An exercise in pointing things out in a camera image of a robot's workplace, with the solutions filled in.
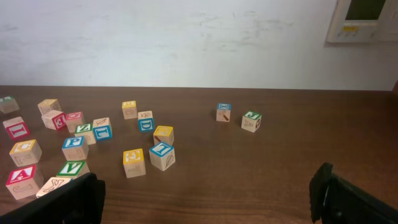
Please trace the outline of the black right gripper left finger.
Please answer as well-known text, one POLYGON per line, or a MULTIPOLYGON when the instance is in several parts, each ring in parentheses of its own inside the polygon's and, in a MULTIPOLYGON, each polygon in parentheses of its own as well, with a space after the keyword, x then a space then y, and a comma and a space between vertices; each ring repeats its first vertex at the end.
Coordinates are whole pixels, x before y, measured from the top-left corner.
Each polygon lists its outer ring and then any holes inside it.
POLYGON ((1 216, 1 223, 101 223, 105 181, 89 172, 1 216))

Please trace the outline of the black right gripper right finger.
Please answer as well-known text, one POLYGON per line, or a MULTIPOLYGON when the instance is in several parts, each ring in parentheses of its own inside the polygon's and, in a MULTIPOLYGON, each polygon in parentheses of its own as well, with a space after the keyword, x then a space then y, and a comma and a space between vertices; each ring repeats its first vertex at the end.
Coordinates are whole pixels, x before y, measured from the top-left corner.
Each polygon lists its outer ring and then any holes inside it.
POLYGON ((313 223, 397 224, 397 210, 332 172, 325 162, 309 183, 313 223))

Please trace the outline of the yellow plain wooden block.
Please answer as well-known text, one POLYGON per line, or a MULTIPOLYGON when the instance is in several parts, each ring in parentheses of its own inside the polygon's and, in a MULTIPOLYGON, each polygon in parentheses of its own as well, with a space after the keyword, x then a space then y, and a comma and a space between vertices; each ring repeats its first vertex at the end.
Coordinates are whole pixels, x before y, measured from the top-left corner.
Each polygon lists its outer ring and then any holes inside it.
POLYGON ((61 111, 60 103, 57 99, 45 99, 38 104, 41 115, 44 115, 52 110, 61 111))

